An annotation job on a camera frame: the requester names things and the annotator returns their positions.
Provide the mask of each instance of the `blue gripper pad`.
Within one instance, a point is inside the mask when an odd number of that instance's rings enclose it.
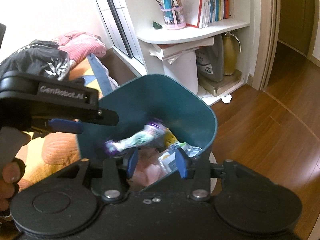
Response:
[[[176,165],[182,179],[188,178],[188,159],[187,154],[181,148],[178,148],[176,151]]]
[[[127,179],[131,179],[138,164],[138,149],[135,148],[131,158],[128,161],[128,168],[127,168]]]
[[[52,132],[80,134],[84,131],[84,125],[82,122],[54,118],[49,120],[48,124],[52,128]]]

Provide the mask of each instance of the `teal trash bin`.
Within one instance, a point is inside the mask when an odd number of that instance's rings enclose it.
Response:
[[[217,133],[217,118],[210,107],[172,78],[152,74],[136,78],[99,101],[99,106],[119,115],[117,126],[84,123],[78,135],[82,158],[102,161],[106,158],[103,143],[131,137],[153,118],[163,121],[180,142],[202,149],[209,158]],[[146,191],[186,191],[189,180],[180,178],[178,171],[167,174]]]

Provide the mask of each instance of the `pen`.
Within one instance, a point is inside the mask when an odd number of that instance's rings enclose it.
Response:
[[[160,8],[163,10],[164,8],[163,8],[162,4],[159,2],[159,0],[156,0],[156,1],[159,4]]]

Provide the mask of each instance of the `wooden door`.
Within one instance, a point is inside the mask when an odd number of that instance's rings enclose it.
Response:
[[[315,0],[281,0],[279,40],[307,55],[314,12]]]

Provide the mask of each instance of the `wooden floor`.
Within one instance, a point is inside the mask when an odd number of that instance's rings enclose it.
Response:
[[[245,85],[232,96],[212,106],[217,162],[236,160],[293,190],[303,203],[295,232],[307,240],[320,213],[320,68],[278,44],[266,90]]]

